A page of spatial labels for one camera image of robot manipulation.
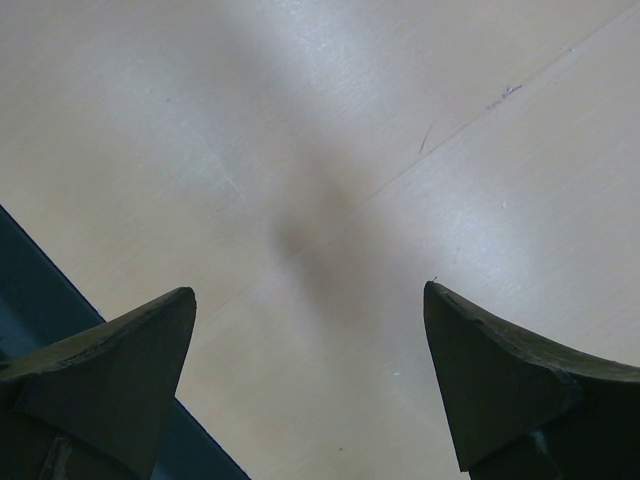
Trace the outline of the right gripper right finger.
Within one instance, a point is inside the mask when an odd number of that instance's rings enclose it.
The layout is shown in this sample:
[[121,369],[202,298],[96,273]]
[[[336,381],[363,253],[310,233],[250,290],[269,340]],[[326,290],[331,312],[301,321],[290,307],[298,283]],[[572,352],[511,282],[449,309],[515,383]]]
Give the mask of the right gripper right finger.
[[638,478],[638,368],[547,339],[434,281],[424,324],[461,471]]

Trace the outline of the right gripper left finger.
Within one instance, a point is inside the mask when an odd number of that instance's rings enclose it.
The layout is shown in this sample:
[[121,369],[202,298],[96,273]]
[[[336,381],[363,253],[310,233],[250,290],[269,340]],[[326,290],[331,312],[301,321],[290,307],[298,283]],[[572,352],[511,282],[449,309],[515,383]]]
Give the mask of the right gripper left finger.
[[2,362],[2,478],[150,478],[195,318],[181,287]]

